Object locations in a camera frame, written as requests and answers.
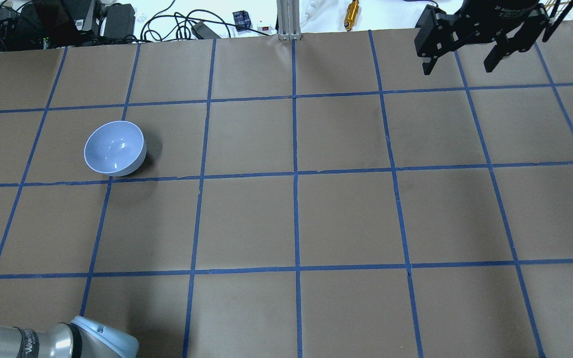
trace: white bowl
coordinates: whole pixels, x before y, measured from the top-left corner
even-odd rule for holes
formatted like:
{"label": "white bowl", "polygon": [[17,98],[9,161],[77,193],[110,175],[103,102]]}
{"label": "white bowl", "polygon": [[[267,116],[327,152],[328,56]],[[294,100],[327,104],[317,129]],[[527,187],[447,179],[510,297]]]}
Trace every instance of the white bowl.
{"label": "white bowl", "polygon": [[141,129],[127,120],[117,120],[93,132],[84,147],[84,159],[94,172],[121,177],[137,170],[146,152]]}

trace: brass fitting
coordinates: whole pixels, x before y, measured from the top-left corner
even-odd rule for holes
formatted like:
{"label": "brass fitting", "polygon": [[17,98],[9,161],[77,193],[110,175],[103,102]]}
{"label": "brass fitting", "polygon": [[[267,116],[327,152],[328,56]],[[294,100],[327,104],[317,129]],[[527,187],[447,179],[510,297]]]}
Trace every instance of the brass fitting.
{"label": "brass fitting", "polygon": [[355,25],[355,18],[357,18],[357,12],[360,10],[359,6],[360,0],[353,0],[348,4],[348,9],[346,9],[346,18],[344,18],[344,29],[350,31]]}

